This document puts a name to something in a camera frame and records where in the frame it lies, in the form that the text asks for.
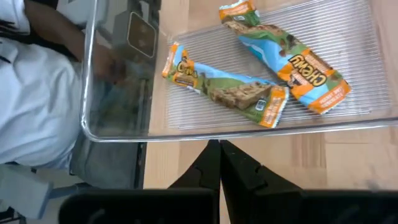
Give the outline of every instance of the wooden table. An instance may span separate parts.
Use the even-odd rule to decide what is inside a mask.
[[[179,34],[220,23],[209,13],[236,0],[163,1],[161,27]],[[259,9],[276,9],[305,0],[257,0]],[[374,0],[377,29],[386,68],[398,75],[398,21],[396,0]],[[165,91],[157,76],[154,91]],[[164,99],[152,99],[151,126],[166,121],[152,119],[164,107]],[[232,143],[277,174],[305,189],[398,189],[398,129],[379,128],[332,133],[297,134],[231,139]],[[145,188],[166,188],[183,174],[207,141],[152,142],[147,145]],[[224,199],[221,222],[228,223]]]

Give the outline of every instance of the plastic container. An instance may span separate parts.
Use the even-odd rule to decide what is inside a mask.
[[[86,28],[81,117],[83,130],[93,141],[226,139],[377,128],[398,123],[398,71],[394,65],[394,58],[398,58],[398,44],[394,39],[398,33],[393,29],[393,21],[398,19],[393,8],[397,9],[398,3],[394,0],[312,0],[261,12],[263,22],[278,25],[295,35],[339,70],[353,88],[344,102],[324,115],[308,111],[291,97],[274,129],[255,125],[204,96],[163,80],[160,73],[169,44],[176,40],[186,46],[194,61],[283,85],[276,74],[255,59],[225,27],[219,25],[175,35],[170,31],[173,21],[167,21],[168,17],[162,13],[158,26],[158,6],[154,3],[150,4],[149,13],[143,14],[157,32],[154,56],[126,56],[122,53],[126,48],[121,47],[120,41],[110,41],[114,49],[123,49],[120,53],[125,55],[130,82],[118,87],[95,80],[91,72],[92,46],[95,31],[103,29],[93,22],[97,1],[93,1]],[[165,4],[173,3],[163,2],[164,14],[167,13]],[[118,28],[114,27],[110,36],[118,39],[115,33],[123,33],[123,25],[117,19],[114,24]]]

